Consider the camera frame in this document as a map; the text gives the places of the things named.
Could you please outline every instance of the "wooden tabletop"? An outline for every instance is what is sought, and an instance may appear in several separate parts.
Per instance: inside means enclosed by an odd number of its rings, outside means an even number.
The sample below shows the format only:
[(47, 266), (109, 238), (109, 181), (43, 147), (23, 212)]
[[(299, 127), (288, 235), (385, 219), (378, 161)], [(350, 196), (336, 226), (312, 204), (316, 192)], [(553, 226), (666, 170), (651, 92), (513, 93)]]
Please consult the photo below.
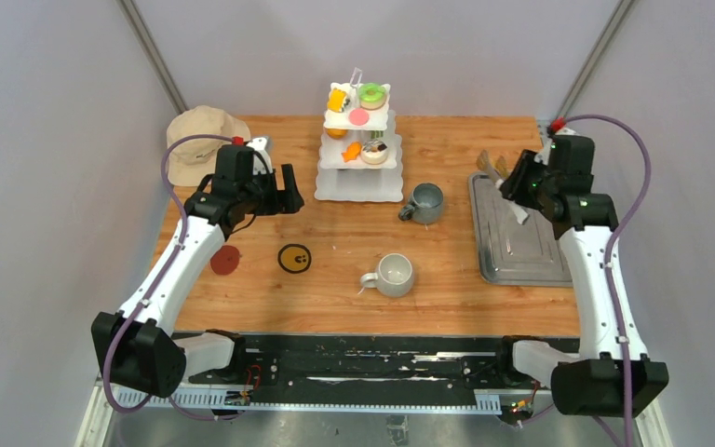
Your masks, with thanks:
[[(435, 335), (579, 335), (571, 289), (495, 286), (479, 273), (467, 177), (482, 149), (513, 163), (522, 149), (540, 149), (532, 118), (399, 116), (404, 194), (418, 183), (439, 185), (446, 208), (428, 226), (401, 222), (401, 204), (314, 200), (321, 116), (245, 116), (252, 135), (270, 135), (278, 169), (292, 163), (305, 200), (291, 215), (259, 217), (228, 241), (237, 270), (201, 274), (177, 320), (178, 330)], [(182, 199), (194, 188), (177, 188)], [(169, 204), (155, 259), (179, 219)], [(303, 244), (311, 268), (283, 271), (278, 251)], [(387, 298), (360, 293), (360, 276), (386, 254), (407, 256), (416, 271), (412, 291)]]

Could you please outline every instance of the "green donut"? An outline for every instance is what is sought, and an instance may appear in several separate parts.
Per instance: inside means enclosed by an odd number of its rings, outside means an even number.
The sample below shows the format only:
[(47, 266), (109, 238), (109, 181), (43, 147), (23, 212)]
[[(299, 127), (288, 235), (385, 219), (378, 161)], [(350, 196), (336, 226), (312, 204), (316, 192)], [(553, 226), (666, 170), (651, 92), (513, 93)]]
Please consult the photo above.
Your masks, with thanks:
[(384, 104), (387, 90), (379, 84), (368, 83), (360, 86), (360, 88), (357, 89), (357, 94), (360, 97), (361, 105), (381, 107), (382, 104)]

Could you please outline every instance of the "red coaster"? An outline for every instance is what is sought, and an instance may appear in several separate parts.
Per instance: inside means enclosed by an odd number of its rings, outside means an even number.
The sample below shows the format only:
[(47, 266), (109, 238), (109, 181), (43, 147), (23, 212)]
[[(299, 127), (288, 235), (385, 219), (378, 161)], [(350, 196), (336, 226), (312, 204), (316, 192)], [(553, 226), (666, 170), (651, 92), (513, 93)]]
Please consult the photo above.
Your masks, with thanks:
[(209, 260), (215, 275), (228, 275), (239, 265), (239, 250), (233, 245), (224, 245)]
[(363, 126), (369, 122), (369, 113), (363, 109), (355, 109), (349, 113), (349, 122), (355, 126)]

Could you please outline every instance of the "gray mug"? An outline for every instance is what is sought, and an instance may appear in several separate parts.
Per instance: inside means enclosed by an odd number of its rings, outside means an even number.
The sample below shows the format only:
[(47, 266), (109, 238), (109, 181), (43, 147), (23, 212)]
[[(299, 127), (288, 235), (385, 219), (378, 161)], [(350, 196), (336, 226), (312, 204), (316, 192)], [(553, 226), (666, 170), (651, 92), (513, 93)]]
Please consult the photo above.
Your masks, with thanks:
[(439, 219), (443, 207), (442, 191), (433, 183), (421, 183), (412, 190), (407, 205), (398, 212), (402, 221), (412, 219), (419, 224), (431, 224)]

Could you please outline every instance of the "wall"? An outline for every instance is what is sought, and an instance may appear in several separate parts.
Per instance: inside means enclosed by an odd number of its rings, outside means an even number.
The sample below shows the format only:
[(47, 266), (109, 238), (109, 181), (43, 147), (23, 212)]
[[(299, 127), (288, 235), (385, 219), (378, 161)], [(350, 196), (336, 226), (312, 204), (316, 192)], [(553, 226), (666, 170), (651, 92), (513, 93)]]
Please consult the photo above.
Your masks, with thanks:
[(136, 3), (190, 107), (319, 115), (357, 66), (402, 115), (549, 118), (617, 1)]
[[(649, 145), (650, 194), (621, 238), (629, 300), (655, 359), (674, 445), (715, 443), (715, 2), (642, 0), (570, 115), (603, 113)], [(594, 190), (626, 211), (641, 184), (634, 143), (603, 123)]]
[(74, 441), (138, 284), (173, 111), (114, 1), (0, 1), (0, 445)]

